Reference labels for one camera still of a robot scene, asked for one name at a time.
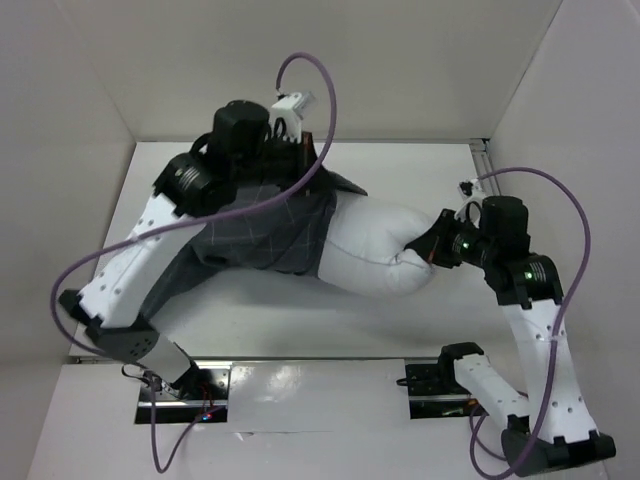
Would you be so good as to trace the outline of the white pillow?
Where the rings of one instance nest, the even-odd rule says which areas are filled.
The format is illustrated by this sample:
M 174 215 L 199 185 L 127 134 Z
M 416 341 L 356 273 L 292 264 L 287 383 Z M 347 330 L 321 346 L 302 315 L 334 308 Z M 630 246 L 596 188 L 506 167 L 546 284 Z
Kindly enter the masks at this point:
M 419 210 L 340 192 L 317 277 L 370 297 L 413 294 L 430 282 L 435 269 L 406 245 L 432 226 L 433 220 Z

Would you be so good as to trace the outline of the dark grey checked pillowcase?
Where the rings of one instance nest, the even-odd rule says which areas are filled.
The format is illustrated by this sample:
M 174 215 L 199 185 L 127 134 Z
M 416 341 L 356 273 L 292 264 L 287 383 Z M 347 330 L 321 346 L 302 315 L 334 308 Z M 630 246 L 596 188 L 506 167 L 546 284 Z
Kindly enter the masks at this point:
M 181 248 L 151 288 L 140 308 L 142 317 L 151 320 L 171 298 L 229 268 L 316 276 L 338 194 L 367 194 L 337 173 L 330 172 L 328 178 L 327 190 L 207 225 Z

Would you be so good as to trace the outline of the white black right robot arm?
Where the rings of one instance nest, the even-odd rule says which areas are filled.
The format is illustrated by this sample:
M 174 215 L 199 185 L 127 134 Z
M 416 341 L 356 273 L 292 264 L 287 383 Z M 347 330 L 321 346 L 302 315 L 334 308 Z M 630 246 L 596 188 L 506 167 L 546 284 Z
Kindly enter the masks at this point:
M 530 250 L 528 209 L 511 196 L 489 196 L 478 206 L 477 222 L 465 211 L 443 210 L 407 247 L 439 267 L 468 264 L 483 272 L 516 341 L 526 391 L 514 389 L 472 342 L 442 348 L 438 384 L 468 391 L 498 426 L 505 477 L 614 457 L 614 439 L 599 431 L 577 381 L 564 325 L 568 297 L 557 268 Z

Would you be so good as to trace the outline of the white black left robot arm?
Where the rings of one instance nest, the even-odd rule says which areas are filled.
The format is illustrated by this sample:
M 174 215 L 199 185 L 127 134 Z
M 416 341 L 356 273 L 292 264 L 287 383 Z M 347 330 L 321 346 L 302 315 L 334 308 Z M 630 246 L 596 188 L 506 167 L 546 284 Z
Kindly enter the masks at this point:
M 95 278 L 54 297 L 96 349 L 153 371 L 176 399 L 203 383 L 194 360 L 151 325 L 142 305 L 203 229 L 309 191 L 320 165 L 302 127 L 309 101 L 299 92 L 279 95 L 270 108 L 234 100 L 216 111 L 211 132 L 167 163 L 137 223 Z

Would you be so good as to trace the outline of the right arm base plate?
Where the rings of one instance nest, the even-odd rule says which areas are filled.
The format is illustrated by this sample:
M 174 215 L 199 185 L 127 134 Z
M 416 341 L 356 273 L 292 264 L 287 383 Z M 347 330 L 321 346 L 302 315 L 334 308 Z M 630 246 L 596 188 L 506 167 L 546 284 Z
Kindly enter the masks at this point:
M 477 399 L 457 384 L 446 384 L 437 362 L 406 360 L 404 377 L 396 381 L 408 396 L 412 420 L 479 416 L 484 409 Z

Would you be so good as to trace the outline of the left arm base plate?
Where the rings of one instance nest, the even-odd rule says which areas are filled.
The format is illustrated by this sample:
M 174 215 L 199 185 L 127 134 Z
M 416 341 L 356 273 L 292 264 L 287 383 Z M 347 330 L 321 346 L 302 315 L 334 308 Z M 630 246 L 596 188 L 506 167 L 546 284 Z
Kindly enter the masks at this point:
M 198 361 L 198 367 L 209 381 L 205 386 L 196 386 L 190 393 L 182 394 L 162 380 L 149 383 L 142 374 L 134 423 L 149 425 L 151 421 L 151 388 L 155 390 L 156 423 L 187 425 L 195 418 L 201 423 L 226 423 L 230 392 L 231 363 Z

